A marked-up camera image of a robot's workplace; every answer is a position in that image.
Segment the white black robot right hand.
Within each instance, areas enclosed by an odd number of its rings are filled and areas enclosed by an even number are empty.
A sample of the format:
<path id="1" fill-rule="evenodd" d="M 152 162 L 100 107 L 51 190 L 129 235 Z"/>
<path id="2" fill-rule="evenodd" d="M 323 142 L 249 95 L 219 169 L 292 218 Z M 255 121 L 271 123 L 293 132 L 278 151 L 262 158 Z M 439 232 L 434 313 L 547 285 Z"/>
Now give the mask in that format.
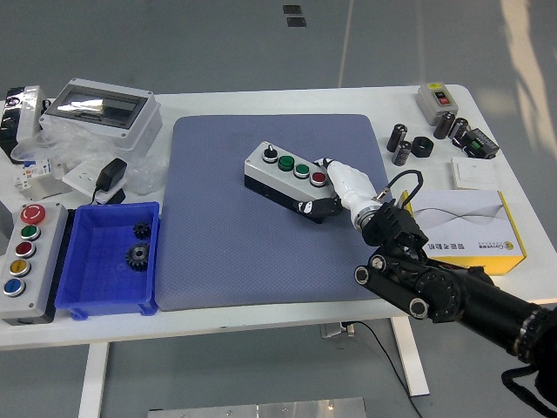
<path id="1" fill-rule="evenodd" d="M 365 173 L 331 158 L 321 158 L 316 164 L 325 167 L 335 195 L 331 198 L 296 202 L 294 208 L 297 212 L 321 219 L 336 216 L 347 209 L 353 224 L 356 224 L 365 213 L 380 208 L 381 204 L 376 200 L 377 192 Z"/>

